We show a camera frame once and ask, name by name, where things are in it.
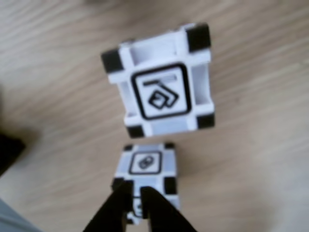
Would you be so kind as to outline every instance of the cube face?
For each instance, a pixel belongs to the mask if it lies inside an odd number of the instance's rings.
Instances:
[[[208,25],[190,24],[102,54],[110,82],[119,87],[131,138],[214,126],[210,45]]]
[[[115,190],[124,181],[132,181],[132,212],[127,214],[130,224],[139,224],[142,219],[140,189],[150,186],[160,192],[173,206],[180,209],[177,194],[176,154],[172,144],[125,146],[114,180]]]
[[[184,115],[191,110],[185,65],[173,64],[132,77],[134,93],[145,120]]]
[[[149,151],[134,153],[129,169],[131,175],[152,175],[161,172],[162,153]]]

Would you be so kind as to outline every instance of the white cube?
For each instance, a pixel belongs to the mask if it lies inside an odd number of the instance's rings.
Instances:
[[[152,38],[129,41],[102,54],[117,84],[131,138],[214,126],[207,24],[188,24]]]
[[[115,190],[124,181],[133,182],[133,211],[127,215],[128,224],[137,225],[142,219],[141,187],[153,187],[175,208],[180,209],[174,144],[125,146],[112,182],[112,189]]]

